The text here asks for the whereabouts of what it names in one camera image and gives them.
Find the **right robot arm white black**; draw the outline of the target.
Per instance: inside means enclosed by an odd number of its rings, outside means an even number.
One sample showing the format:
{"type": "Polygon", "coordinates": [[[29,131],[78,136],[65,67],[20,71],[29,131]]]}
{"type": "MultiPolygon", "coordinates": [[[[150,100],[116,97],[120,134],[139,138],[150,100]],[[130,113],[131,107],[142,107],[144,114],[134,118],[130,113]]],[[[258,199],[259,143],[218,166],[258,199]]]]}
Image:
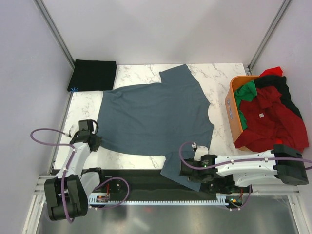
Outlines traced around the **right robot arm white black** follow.
{"type": "Polygon", "coordinates": [[[309,183],[302,154],[286,145],[276,144],[273,149],[242,156],[212,155],[205,146],[192,143],[193,158],[185,159],[179,150],[180,175],[190,182],[205,184],[210,193],[232,194],[247,192],[252,185],[282,182],[298,186],[309,183]]]}

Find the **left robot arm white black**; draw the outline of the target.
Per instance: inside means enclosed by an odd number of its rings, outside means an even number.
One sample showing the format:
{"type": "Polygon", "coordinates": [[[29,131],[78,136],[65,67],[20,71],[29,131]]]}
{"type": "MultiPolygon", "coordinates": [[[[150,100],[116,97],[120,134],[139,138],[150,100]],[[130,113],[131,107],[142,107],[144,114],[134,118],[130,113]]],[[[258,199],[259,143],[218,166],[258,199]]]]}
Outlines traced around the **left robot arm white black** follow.
{"type": "Polygon", "coordinates": [[[69,143],[71,149],[63,168],[54,178],[45,181],[44,193],[51,221],[66,219],[72,223],[76,217],[85,216],[92,191],[105,190],[107,180],[100,176],[100,168],[82,172],[90,153],[100,147],[102,138],[97,136],[98,129],[95,120],[79,121],[78,131],[69,143]]]}

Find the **blue-grey t shirt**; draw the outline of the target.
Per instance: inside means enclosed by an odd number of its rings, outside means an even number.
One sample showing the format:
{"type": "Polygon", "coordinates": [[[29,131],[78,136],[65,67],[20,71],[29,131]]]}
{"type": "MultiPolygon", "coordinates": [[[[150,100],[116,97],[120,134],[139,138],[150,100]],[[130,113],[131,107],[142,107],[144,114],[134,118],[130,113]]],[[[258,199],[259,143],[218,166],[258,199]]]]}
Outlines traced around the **blue-grey t shirt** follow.
{"type": "Polygon", "coordinates": [[[97,118],[103,148],[123,154],[164,156],[161,174],[189,189],[200,183],[179,174],[180,158],[193,157],[190,142],[209,147],[214,125],[210,102],[188,66],[160,72],[161,81],[103,93],[97,118]]]}

